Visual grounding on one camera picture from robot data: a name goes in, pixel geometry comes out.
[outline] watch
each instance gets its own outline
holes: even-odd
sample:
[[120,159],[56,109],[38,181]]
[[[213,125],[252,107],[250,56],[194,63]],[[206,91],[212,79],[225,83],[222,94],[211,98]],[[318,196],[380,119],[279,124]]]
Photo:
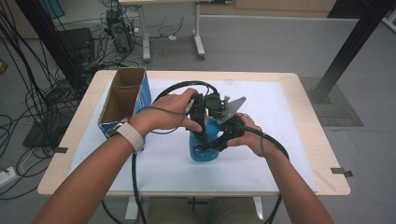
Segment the watch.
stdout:
[[142,135],[128,123],[128,118],[122,119],[116,125],[114,125],[106,135],[108,137],[113,136],[116,133],[120,133],[129,143],[134,147],[134,152],[140,151],[145,145],[145,140]]

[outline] spray bottle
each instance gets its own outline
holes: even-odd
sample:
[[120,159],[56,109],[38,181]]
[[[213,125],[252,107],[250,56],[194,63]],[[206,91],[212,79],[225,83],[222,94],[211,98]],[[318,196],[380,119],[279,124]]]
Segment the spray bottle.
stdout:
[[[218,138],[220,127],[214,119],[205,116],[205,130],[207,141],[211,143]],[[219,156],[217,149],[200,150],[197,144],[197,138],[190,132],[190,155],[194,161],[213,161]]]

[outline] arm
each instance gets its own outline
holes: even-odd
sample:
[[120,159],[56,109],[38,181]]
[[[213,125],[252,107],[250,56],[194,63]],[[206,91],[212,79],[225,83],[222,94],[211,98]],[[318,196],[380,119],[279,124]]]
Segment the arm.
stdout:
[[[196,90],[188,89],[181,95],[166,95],[153,106],[175,112],[184,112]],[[129,123],[145,137],[154,129],[172,129],[180,125],[196,132],[201,126],[183,118],[156,109],[146,109],[130,118]],[[132,145],[116,134],[97,148],[54,192],[34,223],[87,223],[122,165],[134,152]]]
[[[242,116],[242,121],[248,127],[257,129],[254,122],[246,116]],[[240,145],[247,145],[267,160],[292,223],[332,223],[332,218],[318,197],[275,145],[254,133],[245,133],[228,142],[229,147]]]

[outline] black pole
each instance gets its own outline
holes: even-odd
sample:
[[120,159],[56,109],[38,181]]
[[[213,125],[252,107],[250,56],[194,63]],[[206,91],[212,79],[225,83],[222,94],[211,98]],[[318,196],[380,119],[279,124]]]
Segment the black pole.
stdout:
[[319,84],[308,91],[313,104],[328,103],[328,95],[389,10],[393,0],[374,0],[359,19]]
[[30,22],[39,38],[47,47],[52,58],[58,64],[64,76],[81,100],[88,88],[87,82],[75,66],[75,62],[61,42],[50,16],[40,5],[39,0],[15,0],[18,7]]

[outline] table leg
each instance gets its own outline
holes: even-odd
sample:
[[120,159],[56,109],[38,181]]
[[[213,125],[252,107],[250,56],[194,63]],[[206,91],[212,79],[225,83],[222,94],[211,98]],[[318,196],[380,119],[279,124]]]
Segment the table leg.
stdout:
[[202,44],[201,37],[199,35],[199,14],[200,14],[200,4],[199,2],[195,3],[195,30],[192,31],[192,35],[194,36],[195,45],[198,50],[198,55],[205,59],[205,50],[204,45]]
[[149,33],[146,31],[145,16],[143,13],[142,6],[136,6],[137,13],[139,14],[140,26],[143,33],[143,61],[146,63],[150,60],[149,55]]
[[259,216],[260,220],[264,220],[264,216],[262,214],[262,198],[261,197],[253,197],[254,204],[256,205],[257,216]]
[[136,223],[138,213],[139,213],[139,210],[137,208],[136,201],[134,200],[134,196],[131,196],[131,197],[129,197],[128,204],[126,207],[126,212],[125,212],[125,219],[123,220],[122,223],[124,223],[124,224]]
[[393,24],[394,21],[396,21],[396,10],[393,11],[393,13],[389,16],[389,18],[384,18],[382,21],[394,32],[396,32],[396,25]]

